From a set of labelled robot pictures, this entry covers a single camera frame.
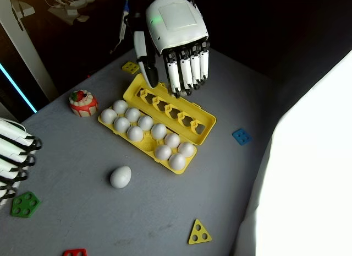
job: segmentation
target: yellow egg carton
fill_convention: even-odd
[[[149,115],[153,119],[154,124],[163,123],[167,127],[167,134],[177,133],[180,136],[181,143],[188,141],[195,145],[201,145],[216,123],[215,116],[201,109],[199,105],[191,103],[184,98],[176,99],[171,97],[164,84],[159,83],[154,89],[149,88],[142,74],[138,74],[135,77],[124,93],[123,98],[129,107],[138,108],[141,116]],[[146,131],[141,142],[131,141],[127,138],[126,133],[116,131],[113,124],[103,123],[100,116],[98,121],[178,175],[186,170],[188,164],[197,153],[197,148],[194,147],[193,155],[185,158],[186,164],[184,168],[177,171],[170,167],[167,160],[162,161],[155,157],[154,151],[159,145],[164,144],[163,139],[154,140],[150,131]],[[172,149],[173,153],[177,153],[177,149]]]

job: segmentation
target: egg carton lid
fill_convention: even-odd
[[[134,78],[123,98],[195,145],[204,142],[216,123],[216,117],[199,105],[170,96],[163,83],[150,88],[141,73]]]

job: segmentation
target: strawberry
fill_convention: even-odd
[[[84,93],[83,91],[79,90],[79,91],[76,91],[76,92],[73,92],[71,94],[71,98],[73,101],[75,102],[78,102],[78,101],[81,101],[84,97]]]

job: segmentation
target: back of robotic hand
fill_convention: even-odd
[[[149,87],[159,82],[155,54],[162,55],[171,93],[191,95],[208,78],[209,42],[194,0],[129,0],[137,62]]]

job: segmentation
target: red block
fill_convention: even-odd
[[[71,250],[66,250],[64,252],[63,256],[87,256],[87,251],[85,249],[71,249]]]

